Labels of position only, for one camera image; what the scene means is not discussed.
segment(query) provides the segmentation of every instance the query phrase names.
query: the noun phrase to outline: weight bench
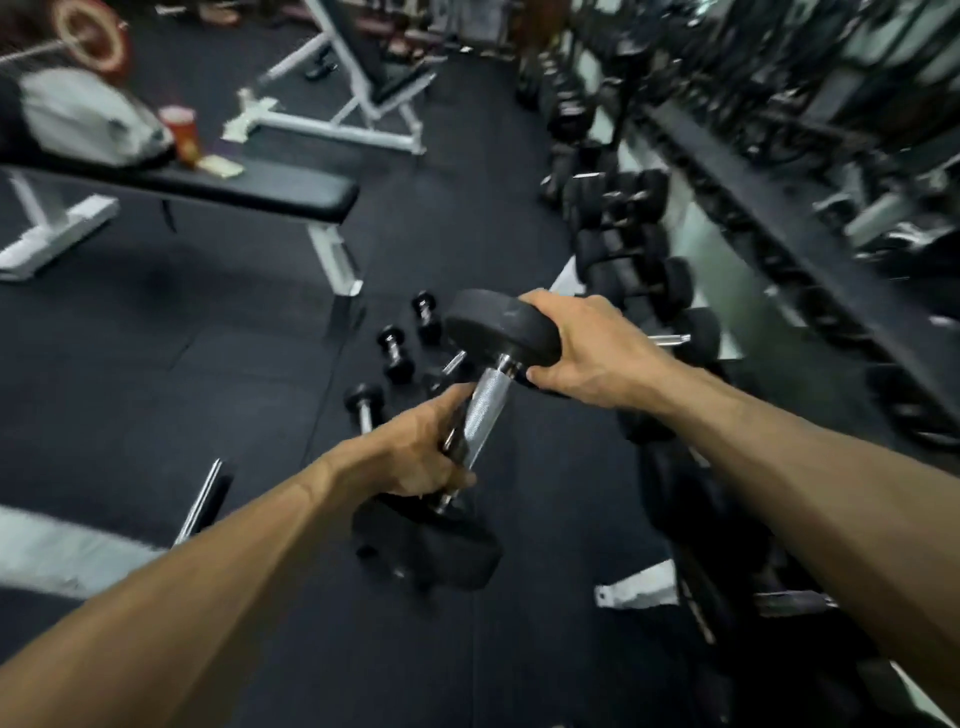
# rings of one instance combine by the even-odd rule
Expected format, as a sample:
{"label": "weight bench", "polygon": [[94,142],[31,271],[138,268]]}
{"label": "weight bench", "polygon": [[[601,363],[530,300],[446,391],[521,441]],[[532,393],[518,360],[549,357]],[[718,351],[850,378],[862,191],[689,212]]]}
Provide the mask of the weight bench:
{"label": "weight bench", "polygon": [[33,227],[0,250],[0,280],[31,278],[117,215],[119,202],[105,195],[91,195],[66,207],[57,181],[71,181],[297,220],[306,226],[333,293],[356,296],[363,286],[339,233],[359,194],[353,180],[260,159],[237,159],[244,167],[243,174],[223,180],[186,169],[171,158],[146,169],[114,169],[39,151],[11,154],[9,149],[0,154],[0,167],[10,175]]}
{"label": "weight bench", "polygon": [[[340,0],[303,0],[303,4],[320,27],[320,34],[310,38],[251,85],[240,89],[240,115],[227,122],[223,139],[244,144],[254,129],[264,126],[422,155],[426,151],[422,141],[423,124],[411,102],[437,77],[434,64],[422,61],[401,73],[392,74],[373,46],[360,37]],[[353,96],[329,121],[275,111],[277,99],[258,97],[267,84],[311,61],[331,45],[349,75]],[[344,124],[358,109],[364,126]],[[399,112],[409,133],[382,132],[373,127],[375,122],[394,110]]]}

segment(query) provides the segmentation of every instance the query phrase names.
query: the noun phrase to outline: black floor mat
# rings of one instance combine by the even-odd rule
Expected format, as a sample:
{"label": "black floor mat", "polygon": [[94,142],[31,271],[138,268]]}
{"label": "black floor mat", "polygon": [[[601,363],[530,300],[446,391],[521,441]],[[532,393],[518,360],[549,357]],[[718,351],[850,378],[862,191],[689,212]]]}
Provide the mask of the black floor mat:
{"label": "black floor mat", "polygon": [[[238,151],[218,140],[235,89],[309,35],[129,21],[134,87],[196,107],[208,152]],[[451,59],[418,103],[422,159],[266,130],[242,150],[360,182],[343,235],[366,285],[349,305],[332,301],[293,223],[176,202],[173,234],[156,200],[128,197],[36,280],[0,288],[0,503],[168,543],[214,457],[238,464],[230,511],[352,435],[343,391],[383,382],[383,325],[407,328],[421,372],[444,363],[413,335],[418,290],[443,306],[468,286],[548,286],[569,249],[535,201],[542,122],[511,85],[506,64]],[[337,74],[271,92],[325,116],[347,98]],[[0,192],[8,239],[14,205]],[[392,390],[390,411],[421,399],[417,385]],[[506,551],[488,589],[415,597],[337,542],[273,635],[237,725],[689,724],[684,667],[661,639],[672,618],[592,605],[595,584],[663,558],[613,415],[517,391],[478,473],[466,498]],[[3,655],[68,608],[0,601]]]}

